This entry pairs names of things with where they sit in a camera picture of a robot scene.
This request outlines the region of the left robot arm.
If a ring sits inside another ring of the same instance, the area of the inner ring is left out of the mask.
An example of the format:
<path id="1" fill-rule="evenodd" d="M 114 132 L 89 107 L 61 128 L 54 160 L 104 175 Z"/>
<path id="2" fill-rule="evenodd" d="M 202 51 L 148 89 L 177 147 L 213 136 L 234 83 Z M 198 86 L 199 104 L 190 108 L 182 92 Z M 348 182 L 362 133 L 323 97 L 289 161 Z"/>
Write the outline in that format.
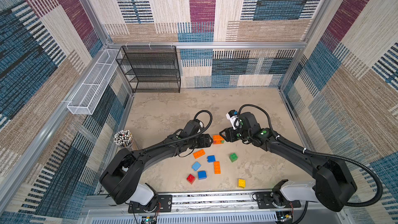
<path id="1" fill-rule="evenodd" d="M 163 141 L 141 150 L 119 150 L 99 178 L 100 184 L 116 204 L 125 203 L 137 190 L 142 173 L 164 159 L 176 157 L 187 149 L 207 148 L 212 139 L 198 119 L 190 120 L 184 129 L 168 135 Z"/>

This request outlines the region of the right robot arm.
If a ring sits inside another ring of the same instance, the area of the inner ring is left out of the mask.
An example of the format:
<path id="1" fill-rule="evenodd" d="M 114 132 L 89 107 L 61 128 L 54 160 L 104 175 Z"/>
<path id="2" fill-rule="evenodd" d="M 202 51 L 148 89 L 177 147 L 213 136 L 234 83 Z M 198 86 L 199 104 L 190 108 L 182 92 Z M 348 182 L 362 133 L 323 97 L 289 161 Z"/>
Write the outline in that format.
<path id="1" fill-rule="evenodd" d="M 241 140 L 279 155 L 312 177 L 312 180 L 302 182 L 281 180 L 273 189 L 276 204 L 318 202 L 331 211 L 339 212 L 356 192 L 356 184 L 344 160 L 307 154 L 304 147 L 280 134 L 274 135 L 269 128 L 261 128 L 250 112 L 238 114 L 232 110 L 226 118 L 232 126 L 221 131 L 220 135 L 227 142 Z"/>

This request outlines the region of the yellow lego brick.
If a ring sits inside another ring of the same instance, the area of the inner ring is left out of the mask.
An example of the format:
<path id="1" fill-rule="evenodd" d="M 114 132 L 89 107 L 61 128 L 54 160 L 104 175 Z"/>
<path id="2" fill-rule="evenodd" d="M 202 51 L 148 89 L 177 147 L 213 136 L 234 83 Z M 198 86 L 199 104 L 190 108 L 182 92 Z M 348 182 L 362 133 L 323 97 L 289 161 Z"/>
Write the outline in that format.
<path id="1" fill-rule="evenodd" d="M 246 181 L 244 179 L 239 178 L 237 185 L 239 188 L 246 188 Z"/>

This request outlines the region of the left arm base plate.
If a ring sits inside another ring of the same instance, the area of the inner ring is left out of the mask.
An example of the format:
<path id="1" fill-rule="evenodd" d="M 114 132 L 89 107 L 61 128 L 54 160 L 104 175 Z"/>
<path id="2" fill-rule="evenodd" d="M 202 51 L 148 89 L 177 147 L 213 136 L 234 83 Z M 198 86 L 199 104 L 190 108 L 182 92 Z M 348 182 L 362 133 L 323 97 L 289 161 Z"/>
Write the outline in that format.
<path id="1" fill-rule="evenodd" d="M 129 204 L 128 213 L 168 213 L 172 210 L 172 203 L 172 195 L 155 195 L 146 205 L 131 201 Z"/>

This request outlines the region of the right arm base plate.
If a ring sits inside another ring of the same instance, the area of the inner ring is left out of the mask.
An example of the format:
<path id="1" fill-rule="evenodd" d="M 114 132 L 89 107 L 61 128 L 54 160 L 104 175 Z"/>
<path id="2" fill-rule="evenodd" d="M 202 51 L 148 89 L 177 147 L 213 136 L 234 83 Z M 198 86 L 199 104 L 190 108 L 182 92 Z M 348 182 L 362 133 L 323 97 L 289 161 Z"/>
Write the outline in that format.
<path id="1" fill-rule="evenodd" d="M 252 194 L 259 209 L 300 208 L 300 201 L 288 201 L 281 193 L 260 191 Z"/>

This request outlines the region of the dark green lego brick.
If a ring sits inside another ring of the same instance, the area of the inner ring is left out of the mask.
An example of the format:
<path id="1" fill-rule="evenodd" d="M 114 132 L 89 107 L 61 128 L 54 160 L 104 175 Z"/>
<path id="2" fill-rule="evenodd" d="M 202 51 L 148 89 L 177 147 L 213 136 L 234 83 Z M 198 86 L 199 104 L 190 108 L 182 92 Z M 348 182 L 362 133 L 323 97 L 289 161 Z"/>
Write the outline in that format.
<path id="1" fill-rule="evenodd" d="M 231 162 L 235 162 L 235 161 L 238 160 L 238 156 L 237 156 L 236 153 L 232 153 L 232 154 L 229 155 L 229 159 L 230 159 Z"/>

